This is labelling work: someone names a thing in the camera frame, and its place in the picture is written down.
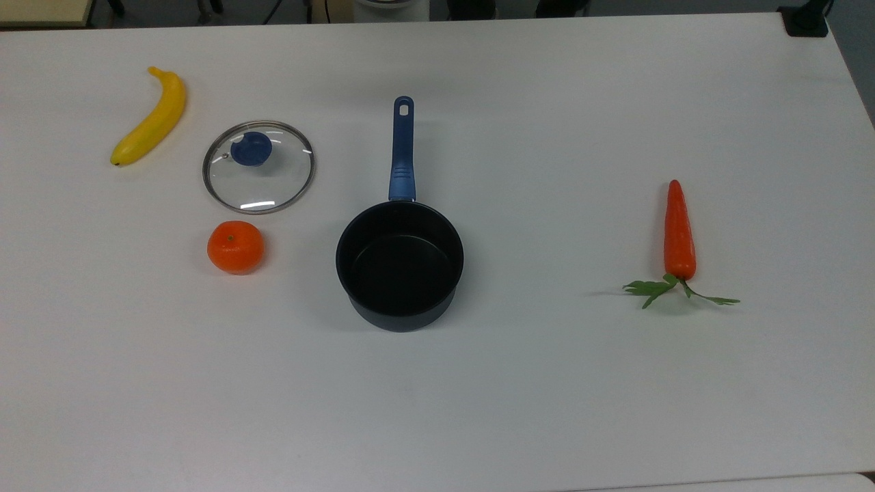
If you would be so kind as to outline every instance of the saucepan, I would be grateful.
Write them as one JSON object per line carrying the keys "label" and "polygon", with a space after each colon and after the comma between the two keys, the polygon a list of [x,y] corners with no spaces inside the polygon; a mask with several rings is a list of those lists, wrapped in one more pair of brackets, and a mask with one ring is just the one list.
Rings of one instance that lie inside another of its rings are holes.
{"label": "saucepan", "polygon": [[459,233],[434,208],[416,201],[413,100],[395,100],[388,201],[346,226],[337,245],[338,277],[362,318],[409,332],[440,317],[462,275]]}

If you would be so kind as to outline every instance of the saucepan handle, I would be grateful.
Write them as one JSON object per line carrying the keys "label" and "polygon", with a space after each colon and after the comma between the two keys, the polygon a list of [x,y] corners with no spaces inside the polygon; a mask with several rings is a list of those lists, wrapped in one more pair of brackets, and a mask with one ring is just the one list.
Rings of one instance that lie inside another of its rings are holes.
{"label": "saucepan handle", "polygon": [[413,179],[413,100],[403,95],[395,99],[392,131],[392,176],[388,182],[390,200],[417,200]]}

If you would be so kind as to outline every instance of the orange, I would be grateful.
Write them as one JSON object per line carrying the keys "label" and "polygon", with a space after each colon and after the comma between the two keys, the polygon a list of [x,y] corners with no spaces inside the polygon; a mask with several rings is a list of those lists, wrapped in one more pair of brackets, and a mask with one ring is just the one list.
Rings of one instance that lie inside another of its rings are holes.
{"label": "orange", "polygon": [[213,231],[206,253],[219,270],[246,275],[262,262],[264,239],[258,228],[249,222],[227,221]]}

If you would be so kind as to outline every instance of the lid rim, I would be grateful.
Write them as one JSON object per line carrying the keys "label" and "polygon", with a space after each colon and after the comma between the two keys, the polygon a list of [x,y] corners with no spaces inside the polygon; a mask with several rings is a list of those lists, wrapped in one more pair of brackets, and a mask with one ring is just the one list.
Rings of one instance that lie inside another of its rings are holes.
{"label": "lid rim", "polygon": [[[241,130],[245,130],[248,127],[253,127],[253,126],[269,126],[272,128],[278,128],[280,130],[286,130],[286,131],[290,132],[292,135],[294,135],[295,137],[297,137],[297,139],[301,141],[301,143],[304,145],[305,149],[307,151],[309,151],[308,153],[310,154],[310,172],[307,175],[307,181],[304,182],[304,185],[301,186],[301,189],[297,193],[292,195],[291,198],[284,201],[283,203],[275,205],[272,208],[265,208],[263,210],[244,210],[242,208],[235,207],[235,206],[225,202],[216,193],[215,189],[213,188],[213,184],[210,182],[210,179],[209,179],[210,166],[213,164],[213,161],[212,161],[213,154],[219,149],[219,147],[229,137],[231,137],[232,135],[234,135],[235,133],[237,133]],[[219,137],[213,141],[213,143],[210,145],[209,149],[206,151],[206,156],[204,157],[204,164],[201,167],[201,176],[203,177],[204,186],[206,186],[206,190],[210,193],[210,195],[213,196],[213,198],[216,199],[216,201],[218,201],[225,208],[229,208],[231,210],[234,210],[238,214],[244,214],[244,215],[271,214],[273,212],[283,210],[284,208],[287,208],[288,206],[290,206],[292,203],[298,201],[298,199],[301,198],[301,196],[304,194],[304,192],[307,191],[307,188],[310,187],[310,184],[313,182],[313,178],[316,176],[316,152],[313,150],[313,147],[310,144],[310,140],[308,140],[307,137],[305,137],[303,133],[298,131],[298,129],[294,128],[293,126],[291,126],[287,123],[276,121],[276,120],[252,120],[252,121],[236,124],[235,126],[222,132],[222,134],[219,135]]]}

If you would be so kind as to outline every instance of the pot lid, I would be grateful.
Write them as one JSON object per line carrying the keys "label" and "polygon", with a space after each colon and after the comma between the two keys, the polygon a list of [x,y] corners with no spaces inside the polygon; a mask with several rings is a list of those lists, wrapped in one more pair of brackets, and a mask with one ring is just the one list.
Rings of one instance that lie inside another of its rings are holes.
{"label": "pot lid", "polygon": [[204,184],[225,207],[268,214],[297,200],[313,181],[310,142],[286,123],[240,123],[216,138],[204,158]]}

